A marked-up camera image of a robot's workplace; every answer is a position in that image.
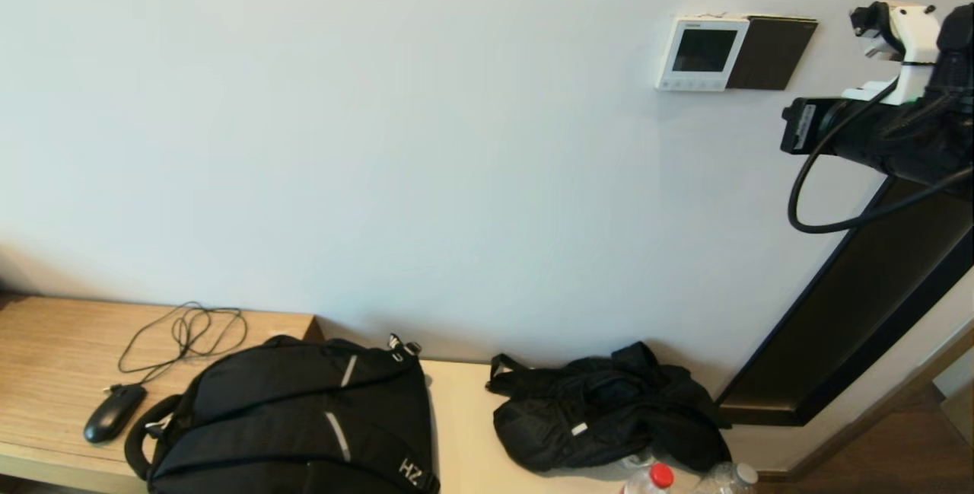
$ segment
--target black mouse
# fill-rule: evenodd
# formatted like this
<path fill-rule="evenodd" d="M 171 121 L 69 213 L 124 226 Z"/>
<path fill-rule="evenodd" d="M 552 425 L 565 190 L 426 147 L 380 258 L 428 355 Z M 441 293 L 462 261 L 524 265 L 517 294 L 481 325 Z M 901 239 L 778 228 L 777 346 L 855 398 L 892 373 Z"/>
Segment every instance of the black mouse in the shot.
<path fill-rule="evenodd" d="M 109 390 L 111 394 L 84 424 L 84 438 L 90 443 L 117 438 L 145 398 L 145 387 L 138 384 L 112 386 Z"/>

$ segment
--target dark door frame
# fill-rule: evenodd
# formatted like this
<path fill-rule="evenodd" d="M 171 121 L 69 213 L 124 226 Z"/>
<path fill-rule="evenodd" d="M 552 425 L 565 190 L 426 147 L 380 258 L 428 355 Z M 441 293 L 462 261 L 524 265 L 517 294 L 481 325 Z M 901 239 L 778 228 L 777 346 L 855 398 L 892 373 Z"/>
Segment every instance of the dark door frame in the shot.
<path fill-rule="evenodd" d="M 867 210 L 918 188 L 887 178 Z M 849 231 L 718 397 L 724 417 L 737 424 L 807 424 L 974 265 L 970 219 L 970 202 L 943 195 Z M 895 280 L 884 285 L 870 278 L 869 294 L 850 295 L 850 279 L 873 271 Z"/>

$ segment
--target wooden desk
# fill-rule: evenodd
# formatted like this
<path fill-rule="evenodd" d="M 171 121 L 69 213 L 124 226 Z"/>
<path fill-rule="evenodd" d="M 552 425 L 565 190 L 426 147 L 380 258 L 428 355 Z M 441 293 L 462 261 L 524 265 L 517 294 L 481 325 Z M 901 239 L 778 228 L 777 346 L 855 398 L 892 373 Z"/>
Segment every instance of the wooden desk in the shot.
<path fill-rule="evenodd" d="M 0 294 L 0 474 L 109 494 L 143 494 L 145 483 L 123 454 L 128 428 L 100 446 L 89 445 L 82 429 L 104 401 L 102 387 L 142 379 L 142 374 L 119 373 L 116 362 L 139 327 L 170 309 Z M 277 334 L 322 339 L 309 314 L 247 311 L 246 317 L 250 333 L 241 349 Z M 146 331 L 126 365 L 172 359 L 177 346 L 168 325 Z M 148 384 L 148 397 L 136 415 L 182 393 L 213 359 L 177 363 Z"/>
<path fill-rule="evenodd" d="M 144 483 L 133 476 L 122 453 L 125 434 L 91 446 L 81 432 L 104 400 L 102 387 L 137 381 L 135 374 L 115 369 L 118 355 L 139 327 L 168 309 L 0 297 L 0 474 L 109 494 L 143 494 Z M 247 321 L 248 346 L 275 334 L 320 339 L 313 318 L 303 314 L 248 311 Z M 168 329 L 155 329 L 139 341 L 132 364 L 171 359 L 173 351 Z M 184 391 L 205 366 L 180 363 L 150 383 L 140 411 Z M 629 476 L 618 465 L 545 474 L 522 469 L 494 433 L 493 412 L 505 398 L 484 390 L 490 367 L 424 360 L 423 368 L 431 379 L 443 494 L 616 494 Z M 674 472 L 673 494 L 696 484 L 695 474 Z"/>

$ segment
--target wooden floor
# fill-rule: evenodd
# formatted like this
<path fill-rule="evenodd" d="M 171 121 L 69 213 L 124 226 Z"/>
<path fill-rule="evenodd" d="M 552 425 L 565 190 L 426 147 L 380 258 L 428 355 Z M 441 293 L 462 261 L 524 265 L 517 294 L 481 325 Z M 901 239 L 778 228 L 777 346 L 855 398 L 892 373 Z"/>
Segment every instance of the wooden floor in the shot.
<path fill-rule="evenodd" d="M 971 446 L 930 386 L 896 408 L 799 483 L 762 483 L 759 494 L 971 494 Z"/>

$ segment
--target hz logo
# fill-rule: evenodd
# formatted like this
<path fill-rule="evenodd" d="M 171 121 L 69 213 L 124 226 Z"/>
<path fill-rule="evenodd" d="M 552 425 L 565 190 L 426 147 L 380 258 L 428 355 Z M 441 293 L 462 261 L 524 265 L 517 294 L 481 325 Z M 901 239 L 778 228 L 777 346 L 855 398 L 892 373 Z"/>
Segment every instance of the hz logo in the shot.
<path fill-rule="evenodd" d="M 423 476 L 423 470 L 419 469 L 415 464 L 409 462 L 409 458 L 403 460 L 403 465 L 399 466 L 399 472 L 406 477 L 413 486 L 420 485 L 420 477 Z"/>

